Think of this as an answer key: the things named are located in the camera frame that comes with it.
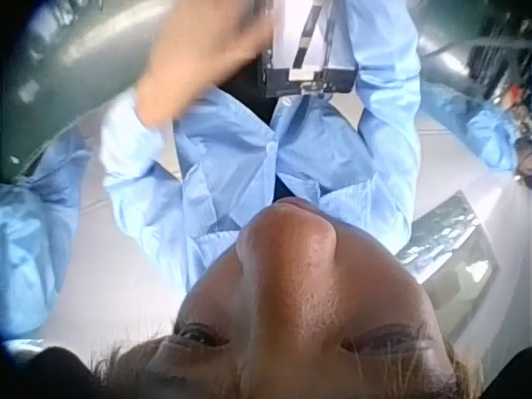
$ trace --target lips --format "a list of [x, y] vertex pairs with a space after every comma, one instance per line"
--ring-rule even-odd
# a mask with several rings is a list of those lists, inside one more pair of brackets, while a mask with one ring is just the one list
[[283, 198], [275, 202], [275, 204], [290, 204], [293, 206], [297, 206], [300, 209], [304, 209], [309, 212], [312, 212], [313, 214], [318, 213], [318, 210], [316, 209], [314, 205], [312, 205], [310, 202], [306, 201], [305, 199], [301, 199], [297, 197]]

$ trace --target skin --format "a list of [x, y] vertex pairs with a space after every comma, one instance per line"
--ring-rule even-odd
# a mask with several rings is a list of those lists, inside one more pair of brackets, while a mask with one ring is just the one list
[[183, 397], [380, 396], [453, 373], [421, 286], [375, 239], [301, 199], [241, 230], [149, 357], [150, 392]]
[[[145, 126], [179, 119], [268, 43], [273, 22], [243, 31], [239, 4], [177, 2], [137, 87]], [[453, 376], [425, 291], [375, 239], [300, 199], [245, 226], [187, 295], [174, 334], [141, 357], [148, 397], [342, 399]]]

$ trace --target hand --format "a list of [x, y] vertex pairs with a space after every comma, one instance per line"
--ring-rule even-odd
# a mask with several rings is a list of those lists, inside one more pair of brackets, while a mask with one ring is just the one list
[[145, 126], [178, 118], [267, 46], [272, 19], [243, 29], [242, 11], [241, 0], [177, 0], [137, 87], [137, 115]]

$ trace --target eye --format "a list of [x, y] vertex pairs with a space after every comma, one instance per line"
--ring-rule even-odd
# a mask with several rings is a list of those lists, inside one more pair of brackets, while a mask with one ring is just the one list
[[221, 347], [227, 343], [227, 340], [223, 339], [212, 328], [199, 323], [184, 325], [177, 323], [174, 328], [174, 335], [173, 341], [185, 346], [199, 344], [206, 347]]
[[360, 337], [344, 339], [342, 349], [351, 353], [404, 353], [416, 350], [418, 344], [424, 341], [419, 329], [391, 325], [376, 328]]

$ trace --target light blue shirt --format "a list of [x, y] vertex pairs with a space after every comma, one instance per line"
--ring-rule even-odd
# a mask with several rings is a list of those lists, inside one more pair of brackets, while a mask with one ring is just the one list
[[423, 81], [421, 108], [493, 170], [515, 170], [519, 137], [513, 116], [489, 101], [478, 101], [448, 86]]
[[155, 161], [161, 133], [136, 118], [135, 93], [111, 107], [101, 160], [116, 221], [174, 289], [188, 292], [272, 204], [276, 175], [297, 197], [393, 253], [410, 238], [420, 166], [416, 29], [404, 0], [348, 0], [346, 7], [365, 107], [357, 130], [330, 96], [284, 97], [267, 126], [212, 88], [175, 123], [178, 181]]
[[0, 335], [44, 324], [61, 289], [91, 152], [77, 128], [54, 140], [31, 177], [0, 185]]

